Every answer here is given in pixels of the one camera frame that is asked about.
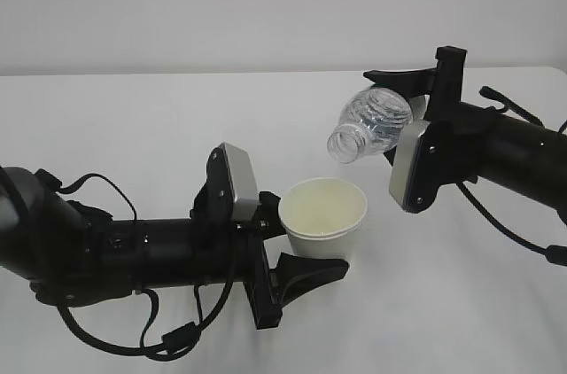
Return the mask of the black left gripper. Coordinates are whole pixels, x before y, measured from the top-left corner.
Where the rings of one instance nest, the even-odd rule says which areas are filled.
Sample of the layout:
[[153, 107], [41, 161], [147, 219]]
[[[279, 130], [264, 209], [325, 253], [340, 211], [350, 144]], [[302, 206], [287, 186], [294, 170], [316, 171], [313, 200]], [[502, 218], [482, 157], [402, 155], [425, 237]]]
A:
[[283, 307], [344, 279], [349, 262], [281, 253], [276, 266], [270, 269], [264, 241], [287, 234], [279, 216], [281, 198], [271, 191], [261, 191], [253, 218], [249, 222], [232, 221], [232, 193], [221, 144], [209, 155], [206, 181], [194, 199], [190, 217], [211, 233], [215, 243], [228, 244], [229, 256], [234, 258], [228, 275], [244, 285], [255, 327], [275, 328]]

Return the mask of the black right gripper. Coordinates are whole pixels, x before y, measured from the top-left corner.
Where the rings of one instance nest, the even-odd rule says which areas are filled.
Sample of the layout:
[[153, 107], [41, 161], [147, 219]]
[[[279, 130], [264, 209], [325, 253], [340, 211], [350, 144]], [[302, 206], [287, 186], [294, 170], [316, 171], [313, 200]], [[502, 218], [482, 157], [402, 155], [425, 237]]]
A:
[[[412, 197], [435, 197], [444, 185], [478, 179], [478, 113], [462, 102], [466, 55], [464, 49], [443, 46], [436, 49], [437, 65], [432, 68], [362, 74], [376, 87], [392, 90], [408, 101], [428, 98], [423, 116], [414, 120], [428, 121], [430, 126], [420, 148]], [[395, 147], [387, 152], [391, 165]]]

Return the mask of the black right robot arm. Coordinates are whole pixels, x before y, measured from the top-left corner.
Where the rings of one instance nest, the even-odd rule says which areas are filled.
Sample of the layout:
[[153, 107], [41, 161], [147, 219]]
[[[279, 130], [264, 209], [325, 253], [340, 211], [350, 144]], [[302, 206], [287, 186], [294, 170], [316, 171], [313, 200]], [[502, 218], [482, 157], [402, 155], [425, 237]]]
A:
[[364, 73], [376, 86], [406, 99], [429, 99], [423, 118], [404, 127], [386, 154], [391, 196], [404, 211], [418, 214], [433, 204], [441, 186], [484, 178], [565, 211], [565, 134], [545, 128], [488, 86], [481, 95], [501, 103], [501, 109], [463, 102], [466, 55], [465, 49], [441, 46], [432, 68]]

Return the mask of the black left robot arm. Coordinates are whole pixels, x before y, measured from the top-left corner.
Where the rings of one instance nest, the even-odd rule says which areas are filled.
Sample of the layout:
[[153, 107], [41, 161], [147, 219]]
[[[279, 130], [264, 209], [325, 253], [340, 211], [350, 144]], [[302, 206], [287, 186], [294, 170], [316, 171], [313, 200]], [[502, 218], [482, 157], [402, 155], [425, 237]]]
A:
[[342, 279], [342, 256], [282, 253], [270, 265], [264, 243], [282, 236], [279, 198], [258, 191], [246, 151], [215, 147], [190, 214], [180, 219], [116, 220], [71, 200], [45, 170], [1, 171], [1, 264], [53, 305], [56, 284], [71, 308], [120, 299], [144, 288], [240, 283], [258, 329], [276, 327], [284, 307]]

